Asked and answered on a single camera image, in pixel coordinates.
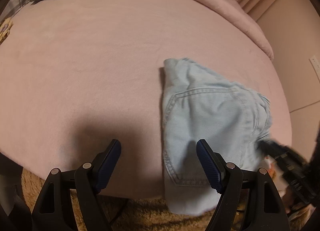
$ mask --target light blue denim jeans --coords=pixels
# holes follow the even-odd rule
[[[268,138],[271,126],[269,101],[187,58],[165,60],[164,70],[166,200],[174,213],[201,214],[216,206],[219,195],[208,190],[196,142],[205,139],[226,162],[256,170],[262,160],[256,142]]]

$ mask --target silver screw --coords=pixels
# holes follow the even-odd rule
[[[267,174],[267,170],[265,168],[260,168],[259,172],[263,175]]]
[[[235,166],[235,164],[232,163],[232,162],[227,162],[227,167],[228,167],[229,169],[234,169],[236,166]]]
[[[57,168],[51,170],[51,174],[52,174],[52,175],[55,175],[55,174],[57,174],[58,172],[59,172],[59,169],[57,169]]]
[[[86,162],[84,165],[82,165],[82,167],[83,167],[84,169],[88,169],[88,168],[91,167],[91,163],[90,163],[90,162]]]

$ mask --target brown fur rug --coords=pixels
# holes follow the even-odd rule
[[[23,170],[22,189],[27,206],[33,210],[44,180],[28,170]],[[86,231],[82,219],[76,191],[71,191],[73,211],[79,231]],[[107,219],[110,221],[124,205],[125,199],[108,196],[98,196]],[[244,203],[239,203],[239,210],[244,209]],[[114,231],[204,231],[213,215],[213,210],[202,216],[176,215],[169,212],[163,199],[129,200],[122,214],[114,222]],[[291,221],[291,230],[298,231],[309,217],[309,209],[305,209]],[[236,213],[232,231],[239,230],[243,213]]]

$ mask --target mattress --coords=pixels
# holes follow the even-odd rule
[[[0,45],[0,152],[41,178],[117,138],[122,154],[101,193],[162,196],[167,58],[191,58],[265,95],[272,137],[291,144],[272,49],[234,0],[45,0],[13,22]]]

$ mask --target pink bed sheet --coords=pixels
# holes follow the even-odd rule
[[[291,143],[272,49],[234,0],[46,0],[13,21],[0,46],[0,152],[42,178],[118,138],[102,193],[163,195],[161,68],[172,57],[265,95],[272,136]]]

